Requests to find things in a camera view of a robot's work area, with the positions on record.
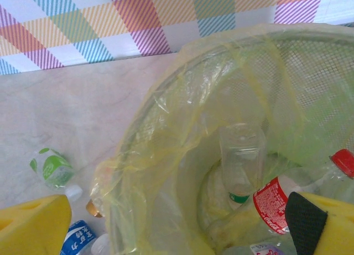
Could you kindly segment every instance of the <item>blue label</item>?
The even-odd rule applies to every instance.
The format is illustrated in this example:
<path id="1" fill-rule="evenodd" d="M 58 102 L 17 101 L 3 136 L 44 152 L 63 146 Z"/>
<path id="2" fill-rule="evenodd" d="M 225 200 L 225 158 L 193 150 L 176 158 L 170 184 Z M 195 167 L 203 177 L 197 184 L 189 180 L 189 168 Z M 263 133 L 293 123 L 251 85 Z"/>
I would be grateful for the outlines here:
<path id="1" fill-rule="evenodd" d="M 76 255 L 95 238 L 95 233 L 83 220 L 77 221 L 69 227 L 60 255 Z"/>

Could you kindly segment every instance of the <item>yellow plastic bag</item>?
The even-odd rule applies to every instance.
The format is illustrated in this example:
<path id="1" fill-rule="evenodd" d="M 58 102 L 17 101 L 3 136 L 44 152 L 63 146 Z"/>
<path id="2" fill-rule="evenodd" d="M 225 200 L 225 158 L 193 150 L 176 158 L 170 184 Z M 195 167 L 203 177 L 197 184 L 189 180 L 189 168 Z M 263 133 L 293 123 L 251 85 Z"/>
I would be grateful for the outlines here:
<path id="1" fill-rule="evenodd" d="M 258 123 L 269 153 L 321 165 L 340 148 L 353 150 L 353 93 L 350 28 L 259 25 L 185 46 L 116 156 L 96 170 L 91 196 L 105 214 L 114 253 L 213 254 L 197 222 L 197 200 L 220 159 L 218 127 Z M 283 170 L 275 164 L 265 180 Z"/>

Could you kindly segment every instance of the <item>trash bag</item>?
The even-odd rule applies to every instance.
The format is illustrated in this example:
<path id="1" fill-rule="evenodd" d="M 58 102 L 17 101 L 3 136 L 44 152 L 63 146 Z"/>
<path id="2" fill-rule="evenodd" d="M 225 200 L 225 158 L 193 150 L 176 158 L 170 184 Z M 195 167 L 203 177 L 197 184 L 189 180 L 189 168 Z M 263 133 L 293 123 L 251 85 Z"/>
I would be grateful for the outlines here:
<path id="1" fill-rule="evenodd" d="M 343 147 L 353 150 L 353 121 L 350 28 L 258 25 L 186 45 L 150 90 L 115 157 L 96 169 L 91 197 L 106 217 L 113 252 L 214 253 L 197 202 L 221 158 L 218 127 L 260 125 L 269 154 L 316 167 Z M 285 168 L 269 167 L 264 182 Z"/>

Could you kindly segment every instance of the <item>plaid pattern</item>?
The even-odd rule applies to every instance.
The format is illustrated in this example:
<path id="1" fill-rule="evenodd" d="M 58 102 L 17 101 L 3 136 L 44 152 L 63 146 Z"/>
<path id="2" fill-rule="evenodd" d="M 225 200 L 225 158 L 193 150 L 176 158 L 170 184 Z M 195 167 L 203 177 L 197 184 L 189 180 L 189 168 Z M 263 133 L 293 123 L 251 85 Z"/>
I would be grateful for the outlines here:
<path id="1" fill-rule="evenodd" d="M 0 75 L 178 51 L 257 23 L 353 26 L 354 0 L 0 0 Z"/>

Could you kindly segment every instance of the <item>gold bottle cap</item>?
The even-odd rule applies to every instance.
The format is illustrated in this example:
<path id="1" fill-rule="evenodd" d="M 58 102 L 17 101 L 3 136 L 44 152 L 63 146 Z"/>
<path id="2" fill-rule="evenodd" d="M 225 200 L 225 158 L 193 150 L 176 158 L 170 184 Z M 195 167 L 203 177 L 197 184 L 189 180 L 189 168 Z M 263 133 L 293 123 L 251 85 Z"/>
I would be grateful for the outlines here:
<path id="1" fill-rule="evenodd" d="M 90 200 L 86 204 L 86 210 L 90 213 L 90 215 L 92 215 L 94 217 L 102 217 L 102 215 L 100 214 L 100 212 L 98 211 L 96 206 L 93 204 L 92 200 Z"/>

